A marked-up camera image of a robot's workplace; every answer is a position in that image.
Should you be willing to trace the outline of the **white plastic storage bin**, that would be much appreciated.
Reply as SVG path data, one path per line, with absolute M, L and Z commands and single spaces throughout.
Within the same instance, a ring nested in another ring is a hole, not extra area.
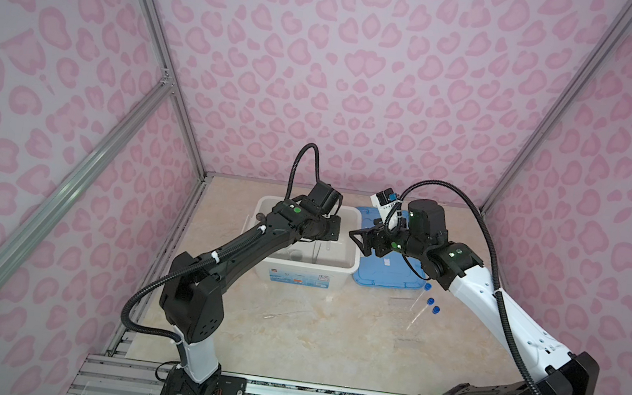
M 256 264 L 254 271 L 264 281 L 330 291 L 341 289 L 359 268 L 362 254 L 349 238 L 360 229 L 361 214 L 356 207 L 342 207 L 340 239 L 336 242 L 297 242 L 274 252 Z M 301 262 L 290 261 L 288 252 L 304 253 Z

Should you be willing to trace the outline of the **small white ceramic crucible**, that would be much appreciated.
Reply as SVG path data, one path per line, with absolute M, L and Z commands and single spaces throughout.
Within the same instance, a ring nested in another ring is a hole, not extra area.
M 298 249 L 291 249 L 288 252 L 289 255 L 289 260 L 290 261 L 297 261 L 297 262 L 301 262 L 304 258 L 304 253 Z

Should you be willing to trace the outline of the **clear plastic pipette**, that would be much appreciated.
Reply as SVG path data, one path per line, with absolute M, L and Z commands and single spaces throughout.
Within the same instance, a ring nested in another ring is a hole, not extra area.
M 278 319 L 278 318 L 288 318 L 288 317 L 294 317 L 294 316 L 298 316 L 298 315 L 306 315 L 306 314 L 311 313 L 311 311 L 307 310 L 297 310 L 297 311 L 289 311 L 289 312 L 282 312 L 282 313 L 273 313 L 273 314 L 265 314 L 263 315 L 263 319 L 264 320 L 273 320 L 273 319 Z

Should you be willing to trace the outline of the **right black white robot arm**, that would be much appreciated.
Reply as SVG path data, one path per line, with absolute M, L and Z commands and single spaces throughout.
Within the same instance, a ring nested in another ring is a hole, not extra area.
M 593 395 L 600 374 L 587 352 L 572 352 L 545 331 L 503 291 L 486 263 L 468 245 L 452 241 L 446 214 L 431 199 L 402 201 L 391 189 L 370 198 L 379 218 L 350 237 L 367 257 L 398 253 L 420 262 L 437 283 L 478 317 L 513 360 L 520 381 L 493 386 L 467 383 L 442 395 Z

